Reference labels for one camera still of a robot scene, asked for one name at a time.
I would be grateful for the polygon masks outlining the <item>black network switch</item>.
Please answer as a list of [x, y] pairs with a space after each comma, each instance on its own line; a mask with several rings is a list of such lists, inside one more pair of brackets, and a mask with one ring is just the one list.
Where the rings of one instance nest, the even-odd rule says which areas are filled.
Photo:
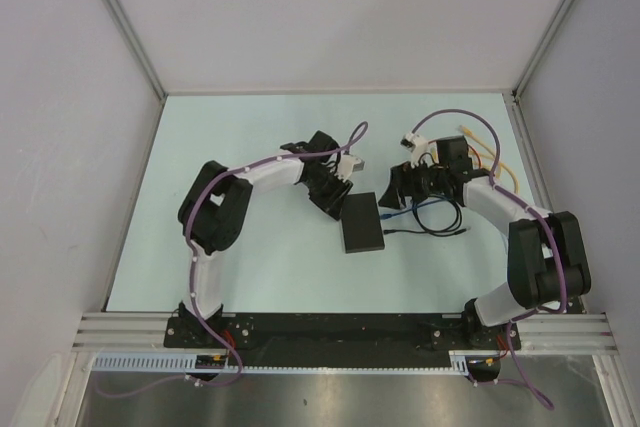
[[349, 194], [346, 197], [342, 209], [341, 228], [346, 254], [385, 249], [374, 192]]

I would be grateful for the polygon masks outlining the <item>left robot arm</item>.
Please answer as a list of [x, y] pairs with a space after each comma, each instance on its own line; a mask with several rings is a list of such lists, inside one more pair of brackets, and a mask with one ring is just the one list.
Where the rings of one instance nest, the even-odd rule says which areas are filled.
[[191, 249], [188, 290], [183, 304], [192, 315], [186, 334], [197, 345], [214, 344], [223, 306], [219, 254], [238, 239], [251, 199], [274, 189], [301, 184], [312, 204], [334, 220], [341, 218], [364, 161], [322, 131], [308, 142], [289, 143], [274, 156], [230, 169], [216, 161], [203, 165], [178, 211]]

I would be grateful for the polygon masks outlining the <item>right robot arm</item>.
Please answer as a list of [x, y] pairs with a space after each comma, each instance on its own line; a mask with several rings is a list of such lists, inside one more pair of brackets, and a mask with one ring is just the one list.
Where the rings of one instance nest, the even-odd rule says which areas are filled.
[[577, 217], [532, 206], [504, 188], [493, 168], [474, 161], [465, 137], [429, 142], [416, 133], [401, 141], [411, 154], [390, 170], [379, 206], [418, 210], [435, 197], [457, 210], [467, 208], [493, 225], [507, 241], [506, 280], [465, 304], [461, 335], [473, 348], [484, 348], [498, 329], [528, 313], [566, 310], [573, 297], [591, 290], [592, 279]]

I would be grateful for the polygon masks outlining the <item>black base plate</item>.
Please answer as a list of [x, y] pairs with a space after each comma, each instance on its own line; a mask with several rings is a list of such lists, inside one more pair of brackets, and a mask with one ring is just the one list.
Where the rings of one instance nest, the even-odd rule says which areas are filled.
[[445, 367], [454, 350], [520, 349], [517, 327], [484, 327], [465, 313], [219, 313], [200, 324], [185, 308], [166, 324], [169, 349], [233, 347], [245, 368]]

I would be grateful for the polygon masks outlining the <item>aluminium frame rail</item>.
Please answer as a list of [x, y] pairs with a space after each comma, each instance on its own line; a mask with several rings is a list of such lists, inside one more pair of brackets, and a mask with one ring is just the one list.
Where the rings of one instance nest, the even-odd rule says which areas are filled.
[[76, 350], [255, 349], [270, 340], [406, 341], [416, 348], [490, 351], [512, 345], [530, 355], [614, 354], [603, 314], [539, 314], [511, 326], [469, 325], [458, 314], [227, 313], [204, 328], [177, 313], [87, 313]]

